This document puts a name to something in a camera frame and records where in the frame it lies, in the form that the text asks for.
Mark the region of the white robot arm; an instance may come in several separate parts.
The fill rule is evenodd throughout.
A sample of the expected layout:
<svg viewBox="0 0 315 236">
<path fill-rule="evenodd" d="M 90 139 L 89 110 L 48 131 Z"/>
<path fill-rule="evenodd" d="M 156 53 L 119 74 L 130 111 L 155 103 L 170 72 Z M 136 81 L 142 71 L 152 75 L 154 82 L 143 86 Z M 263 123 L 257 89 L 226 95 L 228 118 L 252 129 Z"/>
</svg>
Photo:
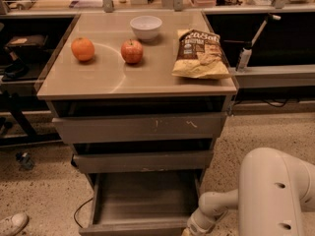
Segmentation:
<svg viewBox="0 0 315 236">
<path fill-rule="evenodd" d="M 238 187 L 201 195 L 182 236 L 205 236 L 232 209 L 239 236 L 304 236 L 302 214 L 315 210 L 315 165 L 274 148 L 251 150 Z"/>
</svg>

